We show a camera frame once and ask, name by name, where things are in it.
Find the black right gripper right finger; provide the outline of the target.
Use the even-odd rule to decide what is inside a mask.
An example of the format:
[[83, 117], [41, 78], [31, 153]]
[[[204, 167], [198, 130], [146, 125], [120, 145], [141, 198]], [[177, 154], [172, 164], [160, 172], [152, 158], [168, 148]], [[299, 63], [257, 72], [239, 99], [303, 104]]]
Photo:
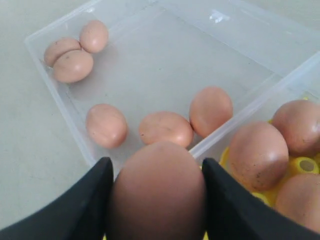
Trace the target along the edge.
[[280, 215], [235, 181], [213, 158], [202, 162], [210, 240], [318, 240], [320, 235]]

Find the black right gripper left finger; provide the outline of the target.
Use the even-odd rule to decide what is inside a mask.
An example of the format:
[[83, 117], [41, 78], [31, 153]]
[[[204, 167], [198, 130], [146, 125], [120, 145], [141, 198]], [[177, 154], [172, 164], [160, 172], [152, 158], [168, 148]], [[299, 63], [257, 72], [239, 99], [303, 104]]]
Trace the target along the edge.
[[101, 240], [114, 173], [101, 158], [78, 182], [49, 205], [2, 229], [2, 240]]

